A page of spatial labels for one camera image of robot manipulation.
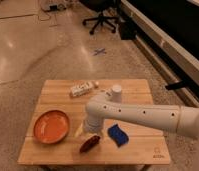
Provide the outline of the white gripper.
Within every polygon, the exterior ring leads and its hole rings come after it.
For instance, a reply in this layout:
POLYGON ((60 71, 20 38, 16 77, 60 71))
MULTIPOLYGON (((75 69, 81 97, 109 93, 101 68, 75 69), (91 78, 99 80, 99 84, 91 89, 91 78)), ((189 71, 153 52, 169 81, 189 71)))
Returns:
POLYGON ((79 127, 75 134, 74 137, 79 137, 81 136, 84 132, 85 133, 92 133, 92 134, 98 134, 100 131, 102 130, 102 128, 100 126, 94 126, 91 125, 87 119, 84 120, 83 122, 83 128, 79 127))

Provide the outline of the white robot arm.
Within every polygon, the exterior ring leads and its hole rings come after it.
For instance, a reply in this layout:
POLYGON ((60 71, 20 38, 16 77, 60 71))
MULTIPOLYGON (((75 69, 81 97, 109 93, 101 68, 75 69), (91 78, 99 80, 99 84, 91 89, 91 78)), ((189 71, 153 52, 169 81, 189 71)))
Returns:
POLYGON ((100 92, 85 105, 86 117, 75 135, 98 133, 106 119, 137 124, 199 140, 199 108, 178 105, 142 105, 111 101, 111 94, 100 92))

